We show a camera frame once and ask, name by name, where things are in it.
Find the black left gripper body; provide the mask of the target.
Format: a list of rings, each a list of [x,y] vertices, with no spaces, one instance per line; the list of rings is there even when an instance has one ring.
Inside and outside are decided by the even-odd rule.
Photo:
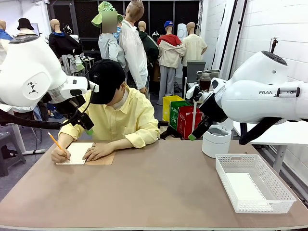
[[[65,118],[76,117],[81,114],[80,107],[85,103],[82,95],[67,99],[57,104],[57,111]]]

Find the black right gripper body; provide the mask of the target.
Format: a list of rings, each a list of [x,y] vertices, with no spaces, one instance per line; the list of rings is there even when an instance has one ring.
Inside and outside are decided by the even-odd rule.
[[[203,113],[203,121],[206,122],[224,122],[228,117],[215,100],[215,93],[205,99],[200,105],[199,110]]]

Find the person's left hand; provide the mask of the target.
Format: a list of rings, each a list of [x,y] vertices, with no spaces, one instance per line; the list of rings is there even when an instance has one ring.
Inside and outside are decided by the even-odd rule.
[[[83,160],[94,161],[111,154],[115,150],[111,143],[94,143],[84,154]]]

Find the person's right hand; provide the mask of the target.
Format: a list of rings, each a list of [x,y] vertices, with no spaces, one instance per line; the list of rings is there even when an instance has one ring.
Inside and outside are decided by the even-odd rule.
[[[59,147],[55,147],[51,152],[51,160],[56,164],[70,160],[70,156],[71,154],[66,149],[61,149]]]

